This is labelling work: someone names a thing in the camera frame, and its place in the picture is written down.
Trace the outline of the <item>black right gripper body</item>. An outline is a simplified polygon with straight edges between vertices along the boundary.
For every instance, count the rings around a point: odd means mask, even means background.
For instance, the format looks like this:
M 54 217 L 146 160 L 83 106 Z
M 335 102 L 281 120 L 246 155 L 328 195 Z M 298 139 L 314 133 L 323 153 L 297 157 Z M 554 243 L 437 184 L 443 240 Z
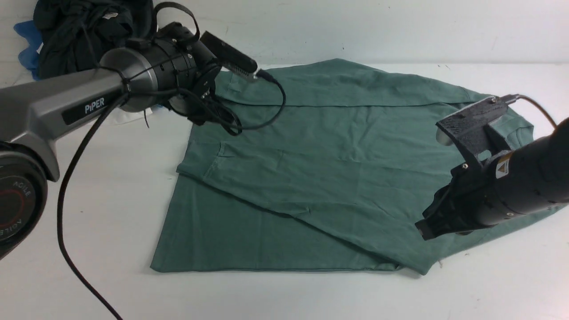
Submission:
M 492 162 L 484 162 L 480 168 L 463 163 L 450 171 L 449 184 L 435 192 L 433 202 L 422 213 L 423 219 L 415 223 L 422 239 L 451 233 L 468 235 L 494 226 L 480 221 L 482 213 L 488 212 L 484 188 L 489 186 L 492 167 Z

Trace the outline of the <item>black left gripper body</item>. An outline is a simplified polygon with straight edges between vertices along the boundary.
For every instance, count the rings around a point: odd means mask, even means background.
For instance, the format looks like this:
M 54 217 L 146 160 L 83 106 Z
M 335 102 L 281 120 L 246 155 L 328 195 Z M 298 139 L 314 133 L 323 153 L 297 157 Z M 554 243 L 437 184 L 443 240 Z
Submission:
M 197 71 L 193 87 L 171 97 L 167 109 L 187 118 L 193 125 L 211 122 L 221 125 L 230 136 L 238 136 L 243 132 L 240 119 L 216 97 L 215 78 L 220 71 L 221 66 L 215 64 Z

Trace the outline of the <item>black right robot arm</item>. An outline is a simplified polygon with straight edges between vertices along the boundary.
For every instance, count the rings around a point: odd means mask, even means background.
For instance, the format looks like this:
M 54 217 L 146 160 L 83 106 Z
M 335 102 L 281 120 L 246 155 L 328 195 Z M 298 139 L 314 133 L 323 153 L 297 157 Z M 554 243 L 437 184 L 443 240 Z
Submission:
M 424 218 L 421 237 L 475 230 L 568 204 L 568 120 L 550 136 L 490 160 L 482 169 L 455 167 Z

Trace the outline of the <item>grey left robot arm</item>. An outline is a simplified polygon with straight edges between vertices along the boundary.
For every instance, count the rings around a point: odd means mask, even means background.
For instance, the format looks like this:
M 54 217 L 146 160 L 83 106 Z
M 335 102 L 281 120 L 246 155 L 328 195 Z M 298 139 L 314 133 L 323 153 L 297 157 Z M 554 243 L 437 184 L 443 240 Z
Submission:
M 209 103 L 227 44 L 209 32 L 200 37 L 179 23 L 152 40 L 130 39 L 111 49 L 100 66 L 6 87 L 0 93 L 1 256 L 34 229 L 47 200 L 48 181 L 60 170 L 55 142 L 110 110 L 141 112 L 189 90 L 185 117 Z

